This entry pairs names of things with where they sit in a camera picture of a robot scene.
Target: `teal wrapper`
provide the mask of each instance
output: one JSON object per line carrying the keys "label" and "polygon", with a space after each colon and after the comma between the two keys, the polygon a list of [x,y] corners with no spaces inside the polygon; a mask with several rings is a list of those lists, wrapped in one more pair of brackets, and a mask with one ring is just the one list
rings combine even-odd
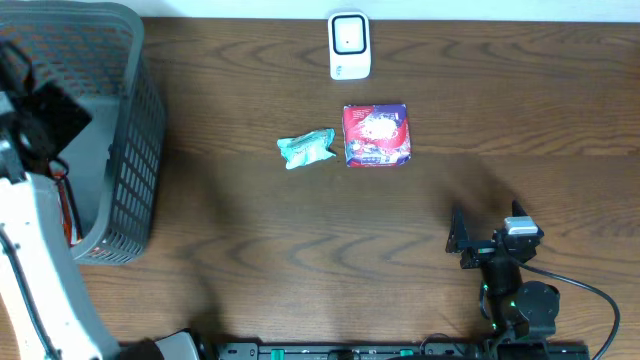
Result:
{"label": "teal wrapper", "polygon": [[287,170],[336,156],[329,151],[329,146],[335,136],[335,130],[322,129],[297,138],[278,140],[280,154],[287,160]]}

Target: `laundry basket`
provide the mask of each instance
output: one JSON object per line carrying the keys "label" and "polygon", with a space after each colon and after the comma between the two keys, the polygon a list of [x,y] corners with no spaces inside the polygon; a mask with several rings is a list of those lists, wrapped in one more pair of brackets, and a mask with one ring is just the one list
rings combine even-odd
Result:
{"label": "laundry basket", "polygon": [[84,235],[71,248],[78,263],[124,264],[147,244],[166,115],[143,38],[122,5],[0,2],[0,40],[31,58],[36,87],[53,80],[92,115],[60,153]]}

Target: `pink and purple package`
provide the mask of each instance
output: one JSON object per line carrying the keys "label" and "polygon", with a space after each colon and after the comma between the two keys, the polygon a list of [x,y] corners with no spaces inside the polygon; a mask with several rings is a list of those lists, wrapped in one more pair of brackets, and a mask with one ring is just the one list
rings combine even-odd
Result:
{"label": "pink and purple package", "polygon": [[342,115],[349,167],[398,166],[411,158],[407,106],[345,106]]}

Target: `white wall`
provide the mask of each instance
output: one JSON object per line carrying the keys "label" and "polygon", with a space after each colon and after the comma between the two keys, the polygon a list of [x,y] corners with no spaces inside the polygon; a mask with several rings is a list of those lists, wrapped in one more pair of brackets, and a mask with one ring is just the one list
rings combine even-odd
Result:
{"label": "white wall", "polygon": [[141,16],[325,19],[336,10],[360,9],[372,19],[640,22],[640,0],[111,1]]}

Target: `wood grain surface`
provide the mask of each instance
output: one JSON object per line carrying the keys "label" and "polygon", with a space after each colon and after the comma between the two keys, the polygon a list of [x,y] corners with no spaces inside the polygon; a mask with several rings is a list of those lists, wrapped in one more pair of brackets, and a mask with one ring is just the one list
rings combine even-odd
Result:
{"label": "wood grain surface", "polygon": [[[372,74],[346,82],[323,21],[145,26],[169,112],[153,233],[129,265],[81,267],[118,339],[478,338],[480,271],[444,252],[450,209],[489,237],[517,197],[547,234],[531,264],[611,294],[606,358],[640,358],[640,25],[375,21]],[[397,102],[413,158],[347,168],[342,107]],[[338,156],[285,170],[276,140],[324,127]],[[543,280],[562,295],[552,339],[595,354],[611,308]],[[4,312],[0,329],[16,358]]]}

